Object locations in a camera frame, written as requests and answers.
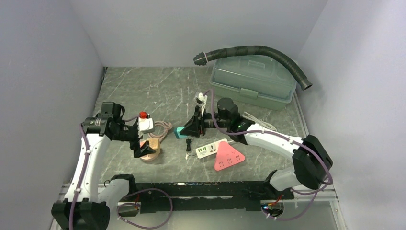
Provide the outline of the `teal cube adapter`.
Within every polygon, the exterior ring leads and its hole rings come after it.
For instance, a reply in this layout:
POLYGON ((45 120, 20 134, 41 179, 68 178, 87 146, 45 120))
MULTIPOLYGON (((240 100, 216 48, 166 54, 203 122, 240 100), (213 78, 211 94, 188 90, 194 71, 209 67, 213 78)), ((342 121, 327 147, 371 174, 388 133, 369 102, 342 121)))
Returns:
POLYGON ((184 129, 184 126, 179 126, 174 129, 174 135, 176 139, 187 138, 187 135, 182 135, 181 131, 184 129))

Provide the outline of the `tan cube socket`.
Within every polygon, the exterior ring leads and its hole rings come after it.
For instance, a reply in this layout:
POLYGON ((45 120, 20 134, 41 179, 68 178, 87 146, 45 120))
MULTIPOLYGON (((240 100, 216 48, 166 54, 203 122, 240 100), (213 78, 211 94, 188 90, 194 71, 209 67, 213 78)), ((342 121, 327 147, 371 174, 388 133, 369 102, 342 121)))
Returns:
POLYGON ((153 149, 155 152, 160 152, 160 140, 158 138, 148 138, 149 147, 153 149))

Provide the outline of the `round pink power socket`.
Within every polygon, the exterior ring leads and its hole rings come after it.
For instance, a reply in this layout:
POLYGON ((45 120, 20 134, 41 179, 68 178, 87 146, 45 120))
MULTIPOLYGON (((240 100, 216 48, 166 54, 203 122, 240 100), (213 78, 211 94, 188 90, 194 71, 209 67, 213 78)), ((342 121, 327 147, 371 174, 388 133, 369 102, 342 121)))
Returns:
POLYGON ((140 157, 140 160, 144 162, 154 161, 160 155, 160 150, 156 150, 154 153, 150 153, 140 157))

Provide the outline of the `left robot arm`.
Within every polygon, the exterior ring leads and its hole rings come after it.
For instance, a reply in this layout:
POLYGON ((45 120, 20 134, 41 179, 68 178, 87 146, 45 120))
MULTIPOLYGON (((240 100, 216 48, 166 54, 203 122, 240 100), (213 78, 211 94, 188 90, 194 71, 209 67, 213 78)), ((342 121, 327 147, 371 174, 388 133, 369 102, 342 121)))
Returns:
POLYGON ((155 152, 149 141, 140 144, 144 134, 154 131, 150 114, 140 112, 131 118, 132 125, 124 114, 122 105, 103 102, 99 113, 80 124, 81 147, 74 176, 63 201, 55 202, 51 210, 62 229, 105 230, 118 202, 136 198, 138 188, 131 174, 113 176, 107 187, 98 191, 103 159, 112 141, 128 142, 135 158, 155 152))

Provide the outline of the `pink triangular power strip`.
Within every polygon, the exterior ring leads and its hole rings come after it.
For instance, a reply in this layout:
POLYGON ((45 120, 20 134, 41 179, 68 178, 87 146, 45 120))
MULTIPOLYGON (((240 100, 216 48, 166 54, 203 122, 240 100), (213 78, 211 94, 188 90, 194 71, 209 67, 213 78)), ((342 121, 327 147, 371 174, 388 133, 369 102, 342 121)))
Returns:
POLYGON ((222 141, 219 143, 217 154, 214 162, 216 171, 223 170, 246 160, 245 155, 236 150, 228 142, 222 141))

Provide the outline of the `white power strip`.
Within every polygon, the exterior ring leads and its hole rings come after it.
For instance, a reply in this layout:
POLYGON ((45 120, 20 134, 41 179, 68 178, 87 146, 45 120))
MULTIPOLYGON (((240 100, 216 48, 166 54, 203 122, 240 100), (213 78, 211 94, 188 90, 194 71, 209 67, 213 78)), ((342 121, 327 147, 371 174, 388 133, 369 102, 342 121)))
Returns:
POLYGON ((196 152, 197 158, 202 159, 202 158, 205 158, 207 156, 216 154, 218 152, 219 144, 221 142, 227 142, 228 143, 228 140, 225 138, 225 139, 221 139, 221 140, 212 142, 210 144, 207 144, 207 145, 200 146, 200 147, 196 148, 195 152, 196 152))

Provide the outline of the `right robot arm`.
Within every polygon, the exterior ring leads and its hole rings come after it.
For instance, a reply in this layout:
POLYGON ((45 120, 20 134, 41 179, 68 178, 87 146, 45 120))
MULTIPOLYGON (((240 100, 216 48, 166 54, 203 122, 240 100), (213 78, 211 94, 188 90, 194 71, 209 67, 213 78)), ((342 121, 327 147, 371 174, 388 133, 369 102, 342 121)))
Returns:
POLYGON ((217 112, 206 112, 204 99, 197 99, 192 118, 180 131, 181 135, 199 138, 206 129, 216 128, 234 142, 252 145, 275 152, 289 159, 293 166, 274 170, 264 181, 264 194, 277 198, 283 190, 305 186, 315 192, 333 183, 330 169, 333 161, 317 137, 294 137, 272 131, 243 117, 230 98, 217 102, 217 112))

